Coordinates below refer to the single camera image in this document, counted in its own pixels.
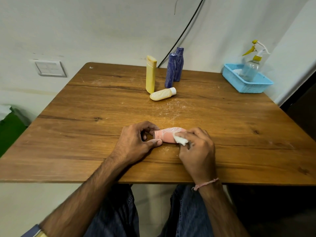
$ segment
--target shirt sleeve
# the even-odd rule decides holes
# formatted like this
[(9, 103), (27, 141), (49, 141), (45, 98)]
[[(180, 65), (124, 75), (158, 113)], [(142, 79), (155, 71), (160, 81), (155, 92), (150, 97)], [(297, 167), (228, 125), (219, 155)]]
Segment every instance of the shirt sleeve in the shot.
[(27, 231), (21, 237), (47, 237), (44, 232), (40, 229), (39, 225), (35, 225), (29, 231)]

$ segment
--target hand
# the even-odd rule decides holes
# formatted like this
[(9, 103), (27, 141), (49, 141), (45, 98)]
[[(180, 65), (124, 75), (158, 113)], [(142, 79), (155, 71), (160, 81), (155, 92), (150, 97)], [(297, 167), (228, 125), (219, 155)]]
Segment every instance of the hand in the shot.
[(123, 127), (111, 156), (127, 165), (135, 163), (150, 149), (162, 144), (161, 139), (143, 141), (147, 139), (146, 133), (153, 135), (155, 130), (159, 130), (159, 127), (149, 121)]
[(207, 131), (197, 127), (175, 135), (189, 141), (185, 146), (180, 145), (179, 158), (194, 183), (202, 184), (217, 178), (215, 145)]

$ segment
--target basket rim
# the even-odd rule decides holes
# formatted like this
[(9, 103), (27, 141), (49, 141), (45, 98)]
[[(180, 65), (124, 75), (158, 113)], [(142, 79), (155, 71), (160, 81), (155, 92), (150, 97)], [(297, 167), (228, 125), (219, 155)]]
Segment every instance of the basket rim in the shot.
[(226, 64), (224, 64), (224, 67), (226, 67), (234, 76), (236, 76), (239, 80), (241, 80), (243, 83), (245, 83), (245, 84), (251, 84), (251, 85), (273, 85), (274, 84), (274, 82), (273, 81), (271, 81), (269, 78), (267, 78), (265, 75), (263, 75), (261, 72), (259, 72), (263, 77), (265, 77), (265, 78), (267, 78), (269, 81), (270, 81), (270, 83), (260, 83), (260, 82), (247, 82), (247, 81), (245, 81), (244, 79), (242, 79), (239, 75), (237, 75), (235, 72), (233, 72), (233, 70), (229, 67), (229, 66), (227, 66), (227, 65), (243, 65), (243, 64), (235, 64), (235, 63), (226, 63)]

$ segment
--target person's left hand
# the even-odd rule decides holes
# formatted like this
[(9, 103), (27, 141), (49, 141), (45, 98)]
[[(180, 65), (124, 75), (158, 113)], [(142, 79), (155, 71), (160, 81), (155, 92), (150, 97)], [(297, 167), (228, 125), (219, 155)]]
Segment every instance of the person's left hand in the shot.
[(127, 165), (135, 163), (144, 157), (150, 149), (162, 144), (161, 139), (143, 141), (147, 139), (146, 132), (153, 135), (156, 130), (159, 130), (159, 127), (149, 121), (123, 127), (111, 156)]

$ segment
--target spray bottle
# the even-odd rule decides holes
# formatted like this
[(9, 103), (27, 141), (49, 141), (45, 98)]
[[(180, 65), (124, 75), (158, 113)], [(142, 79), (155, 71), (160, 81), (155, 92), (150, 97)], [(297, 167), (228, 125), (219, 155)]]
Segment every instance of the spray bottle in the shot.
[(252, 43), (253, 43), (253, 46), (250, 48), (249, 51), (247, 51), (243, 55), (248, 55), (249, 53), (253, 51), (257, 51), (258, 54), (256, 54), (251, 61), (248, 61), (245, 63), (243, 69), (241, 70), (239, 74), (239, 76), (247, 82), (253, 82), (254, 77), (259, 71), (259, 68), (260, 68), (259, 61), (261, 61), (262, 55), (270, 54), (267, 48), (258, 40), (253, 40)]

